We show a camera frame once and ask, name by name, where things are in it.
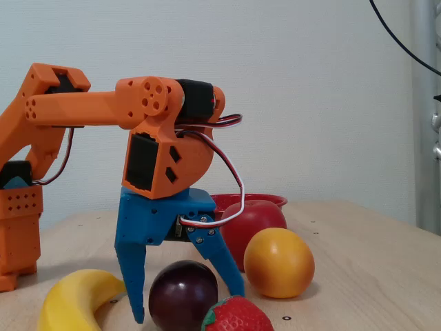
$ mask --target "dark purple plum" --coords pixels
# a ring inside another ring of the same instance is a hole
[[[185,260],[159,272],[149,294],[149,311],[162,331],[200,331],[208,310],[218,302],[218,282],[199,262]]]

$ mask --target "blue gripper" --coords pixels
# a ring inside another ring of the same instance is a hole
[[[210,260],[231,295],[245,296],[242,275],[218,230],[181,226],[178,216],[212,222],[216,207],[210,195],[190,188],[164,199],[151,200],[127,188],[121,190],[115,250],[137,323],[144,321],[143,289],[147,245],[164,240],[191,241],[204,259]]]

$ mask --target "orange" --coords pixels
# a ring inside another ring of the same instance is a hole
[[[315,263],[308,245],[294,232],[268,228],[258,232],[245,250],[245,274],[261,294],[292,298],[312,282]]]

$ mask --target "red apple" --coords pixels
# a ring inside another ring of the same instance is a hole
[[[222,219],[236,214],[240,203],[228,207]],[[287,222],[280,208],[271,201],[249,200],[239,216],[220,228],[220,233],[239,268],[243,271],[243,255],[251,238],[267,228],[287,228]]]

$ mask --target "red strawberry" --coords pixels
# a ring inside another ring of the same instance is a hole
[[[274,331],[271,321],[244,297],[231,297],[210,308],[202,331]]]

